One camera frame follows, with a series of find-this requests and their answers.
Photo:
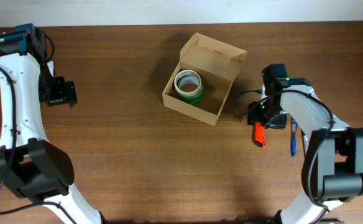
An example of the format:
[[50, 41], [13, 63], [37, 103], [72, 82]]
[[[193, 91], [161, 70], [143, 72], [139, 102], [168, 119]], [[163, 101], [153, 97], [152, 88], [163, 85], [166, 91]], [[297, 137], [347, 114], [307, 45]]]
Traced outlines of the orange utility knife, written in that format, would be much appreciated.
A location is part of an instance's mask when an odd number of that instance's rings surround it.
[[264, 134], [264, 127], [259, 122], [256, 122], [254, 124], [253, 142], [255, 143], [256, 146], [259, 146], [259, 147], [267, 146], [267, 141], [265, 139], [265, 134]]

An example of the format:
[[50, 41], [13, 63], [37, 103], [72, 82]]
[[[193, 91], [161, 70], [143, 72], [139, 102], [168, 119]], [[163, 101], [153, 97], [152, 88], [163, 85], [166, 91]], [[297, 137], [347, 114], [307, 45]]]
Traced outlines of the blue pen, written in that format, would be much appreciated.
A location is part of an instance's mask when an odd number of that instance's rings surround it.
[[292, 137], [291, 137], [291, 155], [296, 156], [296, 132], [297, 132], [297, 122], [294, 118], [291, 118], [292, 122]]

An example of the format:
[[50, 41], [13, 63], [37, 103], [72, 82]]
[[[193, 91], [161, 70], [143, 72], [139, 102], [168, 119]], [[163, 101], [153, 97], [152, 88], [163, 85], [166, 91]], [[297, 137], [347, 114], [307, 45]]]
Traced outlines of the brown cardboard box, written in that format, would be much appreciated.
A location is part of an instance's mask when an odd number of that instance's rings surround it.
[[[194, 33], [181, 48], [178, 64], [162, 92], [163, 105], [215, 126], [246, 56], [245, 50]], [[183, 101], [176, 91], [175, 80], [183, 70], [198, 73], [202, 80], [202, 98], [195, 104]]]

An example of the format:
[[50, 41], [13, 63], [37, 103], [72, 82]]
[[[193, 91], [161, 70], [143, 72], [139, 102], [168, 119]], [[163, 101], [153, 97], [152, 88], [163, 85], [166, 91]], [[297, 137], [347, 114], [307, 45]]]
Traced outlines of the cream masking tape roll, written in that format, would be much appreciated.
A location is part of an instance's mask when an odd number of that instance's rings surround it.
[[173, 81], [176, 92], [187, 98], [199, 95], [203, 84], [200, 75], [193, 70], [182, 70], [178, 72]]

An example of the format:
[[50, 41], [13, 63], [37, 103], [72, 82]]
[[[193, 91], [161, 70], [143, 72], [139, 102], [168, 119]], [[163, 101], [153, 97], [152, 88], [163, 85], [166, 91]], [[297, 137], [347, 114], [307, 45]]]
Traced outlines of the green tape roll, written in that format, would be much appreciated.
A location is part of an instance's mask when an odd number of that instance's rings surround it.
[[200, 86], [199, 88], [199, 92], [193, 96], [186, 96], [186, 95], [181, 95], [179, 94], [179, 98], [184, 101], [185, 103], [188, 104], [196, 104], [197, 102], [199, 102], [202, 97], [203, 97], [203, 92], [204, 92], [204, 86]]

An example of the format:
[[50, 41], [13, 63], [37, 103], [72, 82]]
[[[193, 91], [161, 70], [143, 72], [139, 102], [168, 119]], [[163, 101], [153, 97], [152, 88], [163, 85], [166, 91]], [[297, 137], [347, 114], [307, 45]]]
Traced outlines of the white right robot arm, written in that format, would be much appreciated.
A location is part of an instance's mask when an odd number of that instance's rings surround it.
[[271, 223], [318, 223], [332, 209], [363, 195], [363, 128], [341, 121], [305, 78], [290, 78], [284, 64], [262, 70], [262, 97], [248, 108], [250, 123], [279, 128], [289, 114], [308, 138], [302, 191]]

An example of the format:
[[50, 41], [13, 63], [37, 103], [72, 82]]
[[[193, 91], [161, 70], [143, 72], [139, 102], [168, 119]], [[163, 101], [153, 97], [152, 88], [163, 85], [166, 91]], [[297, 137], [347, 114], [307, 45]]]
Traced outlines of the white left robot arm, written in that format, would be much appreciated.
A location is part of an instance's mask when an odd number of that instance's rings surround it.
[[69, 155], [47, 139], [40, 105], [75, 105], [75, 84], [55, 74], [50, 37], [33, 24], [0, 35], [0, 187], [65, 223], [104, 223], [75, 184]]

